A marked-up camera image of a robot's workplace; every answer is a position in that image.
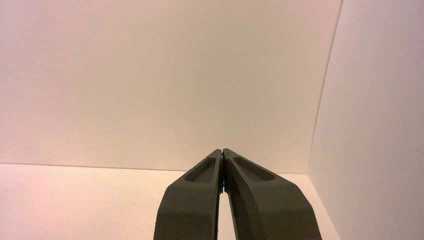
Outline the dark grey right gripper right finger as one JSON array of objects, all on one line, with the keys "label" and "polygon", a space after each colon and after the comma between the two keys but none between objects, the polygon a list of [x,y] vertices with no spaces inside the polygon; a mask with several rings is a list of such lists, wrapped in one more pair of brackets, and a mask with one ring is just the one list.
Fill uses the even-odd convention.
[{"label": "dark grey right gripper right finger", "polygon": [[295,183],[228,148],[222,154],[236,239],[322,239],[314,209]]}]

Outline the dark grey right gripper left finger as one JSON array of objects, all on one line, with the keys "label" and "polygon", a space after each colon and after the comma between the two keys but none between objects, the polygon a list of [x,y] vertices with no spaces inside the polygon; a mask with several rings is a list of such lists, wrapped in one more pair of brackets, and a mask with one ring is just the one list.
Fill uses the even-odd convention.
[{"label": "dark grey right gripper left finger", "polygon": [[222,150],[215,149],[166,188],[153,238],[216,240],[223,180]]}]

